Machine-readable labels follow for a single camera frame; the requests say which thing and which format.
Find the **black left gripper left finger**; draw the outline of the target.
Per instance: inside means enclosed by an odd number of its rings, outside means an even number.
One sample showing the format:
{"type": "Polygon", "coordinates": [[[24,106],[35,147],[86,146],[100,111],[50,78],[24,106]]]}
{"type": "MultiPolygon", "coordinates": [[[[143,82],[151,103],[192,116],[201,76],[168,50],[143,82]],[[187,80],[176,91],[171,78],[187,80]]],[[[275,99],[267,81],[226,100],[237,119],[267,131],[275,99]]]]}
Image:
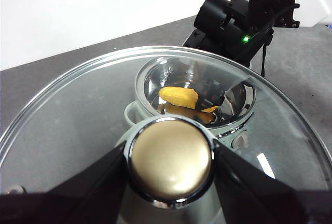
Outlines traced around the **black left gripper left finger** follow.
{"type": "Polygon", "coordinates": [[[1,196],[1,223],[115,223],[127,185],[123,147],[44,193],[1,196]]]}

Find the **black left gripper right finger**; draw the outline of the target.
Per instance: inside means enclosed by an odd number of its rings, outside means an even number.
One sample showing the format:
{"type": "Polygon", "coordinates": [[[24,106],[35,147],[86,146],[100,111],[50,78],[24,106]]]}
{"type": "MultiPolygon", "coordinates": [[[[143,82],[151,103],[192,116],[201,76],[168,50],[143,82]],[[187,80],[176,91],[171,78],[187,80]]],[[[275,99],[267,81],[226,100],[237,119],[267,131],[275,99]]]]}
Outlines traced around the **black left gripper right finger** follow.
{"type": "Polygon", "coordinates": [[[226,223],[331,223],[331,191],[295,190],[214,144],[215,186],[226,223]]]}

